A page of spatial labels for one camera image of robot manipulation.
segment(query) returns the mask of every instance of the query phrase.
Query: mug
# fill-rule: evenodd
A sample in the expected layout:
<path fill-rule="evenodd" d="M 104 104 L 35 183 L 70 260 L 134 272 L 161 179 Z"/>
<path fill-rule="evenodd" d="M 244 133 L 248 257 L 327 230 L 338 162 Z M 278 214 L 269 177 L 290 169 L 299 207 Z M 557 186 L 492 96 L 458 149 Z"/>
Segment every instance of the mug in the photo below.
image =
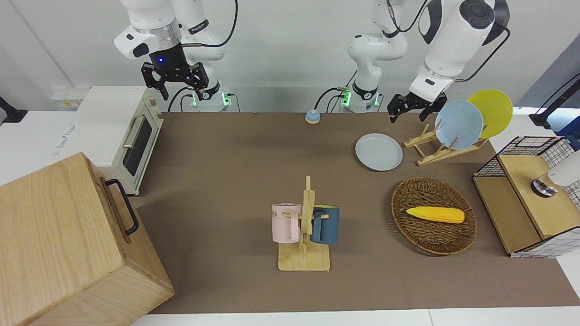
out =
<path fill-rule="evenodd" d="M 279 244 L 291 244 L 300 241 L 298 214 L 302 213 L 300 204 L 272 205 L 272 240 Z"/>
<path fill-rule="evenodd" d="M 336 244 L 338 242 L 339 207 L 334 205 L 315 205 L 310 241 L 317 244 Z"/>

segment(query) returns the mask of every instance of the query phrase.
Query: cable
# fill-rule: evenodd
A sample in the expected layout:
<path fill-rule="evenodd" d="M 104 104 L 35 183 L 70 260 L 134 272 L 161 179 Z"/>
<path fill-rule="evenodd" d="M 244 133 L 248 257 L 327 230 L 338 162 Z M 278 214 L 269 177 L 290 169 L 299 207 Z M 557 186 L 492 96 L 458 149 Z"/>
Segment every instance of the cable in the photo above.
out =
<path fill-rule="evenodd" d="M 235 2 L 235 14 L 234 14 L 234 23 L 231 26 L 230 35 L 227 36 L 226 40 L 220 44 L 203 44 L 203 43 L 185 43 L 182 44 L 182 48 L 198 48 L 200 46 L 206 48 L 219 48 L 220 46 L 224 46 L 226 43 L 229 42 L 232 35 L 234 35 L 235 25 L 238 22 L 238 0 L 234 0 Z"/>
<path fill-rule="evenodd" d="M 393 21 L 393 24 L 395 25 L 395 27 L 397 28 L 397 31 L 401 32 L 401 33 L 406 33 L 408 31 L 411 30 L 411 28 L 413 27 L 413 25 L 415 25 L 415 23 L 417 22 L 417 19 L 419 19 L 419 16 L 421 15 L 421 13 L 423 12 L 423 9 L 425 8 L 425 5 L 427 4 L 428 0 L 423 1 L 423 4 L 421 5 L 421 8 L 419 8 L 419 11 L 417 12 L 417 15 L 415 16 L 415 19 L 413 19 L 413 22 L 411 23 L 411 25 L 409 26 L 409 28 L 402 30 L 400 26 L 397 25 L 397 19 L 395 18 L 395 11 L 393 10 L 393 6 L 391 5 L 391 1 L 387 0 L 387 6 L 389 7 L 389 16 L 391 17 L 391 20 Z"/>
<path fill-rule="evenodd" d="M 347 81 L 347 82 L 346 82 L 346 85 L 345 85 L 345 87 L 348 87 L 348 86 L 349 86 L 350 82 L 351 82 L 351 81 L 353 81 L 353 79 L 354 79 L 354 76 L 357 74 L 357 72 L 358 72 L 358 69 L 354 71 L 354 74 L 353 74 L 353 75 L 350 77 L 349 81 Z M 330 110 L 330 113 L 332 113 L 332 112 L 334 111 L 334 108 L 335 108 L 335 107 L 336 107 L 336 105 L 338 104 L 338 101 L 339 101 L 339 100 L 340 100 L 340 99 L 336 99 L 336 102 L 334 102 L 334 106 L 332 106 L 332 109 Z"/>
<path fill-rule="evenodd" d="M 228 93 L 226 95 L 235 97 L 235 102 L 238 104 L 238 112 L 241 112 L 242 110 L 240 110 L 240 99 L 238 98 L 238 96 L 234 93 Z"/>
<path fill-rule="evenodd" d="M 322 95 L 316 101 L 316 105 L 314 106 L 314 111 L 316 111 L 316 108 L 318 107 L 318 104 L 320 103 L 320 100 L 322 100 L 324 95 L 332 92 L 333 90 L 343 90 L 343 89 L 341 87 L 333 87 L 333 88 L 329 88 L 329 89 L 325 90 L 324 93 L 322 93 Z"/>
<path fill-rule="evenodd" d="M 381 96 L 381 98 L 380 98 L 380 102 L 379 102 L 379 108 L 376 109 L 377 112 L 380 111 L 380 107 L 383 105 L 383 101 L 385 100 L 385 96 L 382 93 L 379 94 L 379 96 Z"/>
<path fill-rule="evenodd" d="M 336 98 L 336 101 L 338 102 L 338 101 L 340 100 L 340 97 L 342 97 L 342 95 L 335 95 L 335 96 L 332 96 L 332 97 L 331 97 L 331 98 L 328 100 L 328 104 L 327 104 L 327 110 L 326 110 L 326 113 L 328 113 L 328 109 L 330 108 L 330 102 L 332 102 L 332 100 L 333 100 L 334 98 Z"/>
<path fill-rule="evenodd" d="M 512 34 L 512 32 L 510 32 L 510 30 L 507 27 L 502 26 L 502 25 L 500 25 L 498 23 L 494 23 L 494 25 L 499 26 L 499 28 L 501 28 L 501 29 L 503 29 L 504 31 L 507 32 L 506 38 L 503 39 L 503 41 L 497 46 L 497 48 L 495 48 L 495 50 L 493 52 L 491 52 L 491 54 L 489 56 L 487 56 L 487 59 L 481 64 L 481 66 L 479 66 L 479 68 L 475 71 L 475 73 L 473 73 L 467 79 L 457 79 L 455 82 L 468 82 L 468 81 L 470 81 L 473 78 L 473 76 L 475 76 L 475 75 L 477 75 L 477 73 L 479 73 L 479 71 L 483 68 L 483 66 L 491 59 L 491 57 L 494 56 L 495 52 L 497 52 L 499 50 L 499 48 L 502 47 L 502 45 L 508 40 L 508 38 Z"/>
<path fill-rule="evenodd" d="M 173 99 L 171 99 L 171 102 L 169 102 L 169 107 L 167 108 L 167 112 L 171 112 L 171 106 L 173 105 L 173 102 L 175 102 L 175 99 L 177 99 L 177 96 L 179 95 L 179 93 L 181 93 L 182 91 L 188 89 L 188 87 L 184 87 L 181 88 L 180 90 L 177 91 L 177 93 L 175 93 L 175 95 L 173 95 Z"/>
<path fill-rule="evenodd" d="M 536 111 L 536 114 L 538 114 L 538 112 L 540 112 L 540 110 L 544 107 L 544 105 L 546 105 L 548 103 L 549 100 L 551 100 L 554 95 L 558 94 L 558 92 L 560 90 L 562 90 L 564 87 L 566 87 L 566 85 L 570 84 L 571 81 L 573 81 L 574 79 L 576 79 L 576 77 L 580 76 L 580 73 L 577 73 L 574 77 L 570 78 L 569 81 L 567 81 L 564 85 L 560 86 L 560 88 L 558 88 L 552 95 L 550 95 L 550 97 L 538 108 L 538 111 Z"/>
<path fill-rule="evenodd" d="M 182 99 L 179 100 L 179 107 L 182 109 L 182 112 L 183 112 L 183 99 L 186 97 L 193 97 L 193 95 L 192 94 L 185 94 L 182 96 Z"/>

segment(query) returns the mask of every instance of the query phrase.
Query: brown mat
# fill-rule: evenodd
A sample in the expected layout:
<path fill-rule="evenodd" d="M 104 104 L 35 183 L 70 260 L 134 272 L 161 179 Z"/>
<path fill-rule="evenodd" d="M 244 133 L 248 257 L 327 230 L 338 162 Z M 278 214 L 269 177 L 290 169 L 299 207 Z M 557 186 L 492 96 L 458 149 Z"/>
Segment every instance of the brown mat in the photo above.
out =
<path fill-rule="evenodd" d="M 395 170 L 373 172 L 356 159 L 358 138 L 405 141 L 423 129 L 418 115 L 391 124 L 386 114 L 323 114 L 318 125 L 304 114 L 165 116 L 131 199 L 176 292 L 153 313 L 580 305 L 556 260 L 506 257 L 470 179 L 494 155 L 489 144 L 423 167 L 404 149 Z M 281 272 L 270 205 L 300 202 L 307 174 L 316 203 L 340 205 L 339 242 L 329 272 Z M 447 182 L 469 201 L 478 234 L 468 250 L 423 255 L 385 218 L 395 187 L 414 176 Z"/>

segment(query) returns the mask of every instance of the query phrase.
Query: label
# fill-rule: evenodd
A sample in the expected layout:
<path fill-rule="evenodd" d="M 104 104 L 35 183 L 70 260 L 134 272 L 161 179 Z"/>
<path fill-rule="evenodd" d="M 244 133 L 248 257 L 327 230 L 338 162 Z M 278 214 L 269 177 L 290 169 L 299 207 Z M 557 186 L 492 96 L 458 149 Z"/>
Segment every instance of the label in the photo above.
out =
<path fill-rule="evenodd" d="M 200 32 L 201 30 L 203 30 L 205 27 L 209 26 L 209 20 L 204 20 L 201 23 L 195 25 L 194 27 L 191 27 L 190 29 L 188 29 L 189 34 L 191 35 L 195 35 L 196 33 Z"/>
<path fill-rule="evenodd" d="M 67 129 L 64 131 L 63 135 L 59 139 L 59 143 L 56 145 L 55 149 L 52 151 L 50 157 L 57 158 L 60 155 L 62 149 L 67 145 L 68 141 L 70 140 L 71 136 L 73 135 L 74 131 L 77 128 L 77 122 L 71 122 L 68 125 Z"/>

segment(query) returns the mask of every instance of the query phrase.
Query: mug handle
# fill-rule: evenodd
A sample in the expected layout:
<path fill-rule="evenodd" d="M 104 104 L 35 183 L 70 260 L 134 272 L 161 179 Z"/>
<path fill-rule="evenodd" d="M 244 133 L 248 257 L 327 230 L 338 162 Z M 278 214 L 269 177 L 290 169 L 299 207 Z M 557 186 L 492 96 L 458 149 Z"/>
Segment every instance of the mug handle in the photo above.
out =
<path fill-rule="evenodd" d="M 300 232 L 296 232 L 299 231 L 298 212 L 290 212 L 290 214 L 292 215 L 290 219 L 290 241 L 297 241 L 298 239 L 300 239 Z"/>
<path fill-rule="evenodd" d="M 322 212 L 314 213 L 314 227 L 312 229 L 312 238 L 315 242 L 322 241 Z"/>

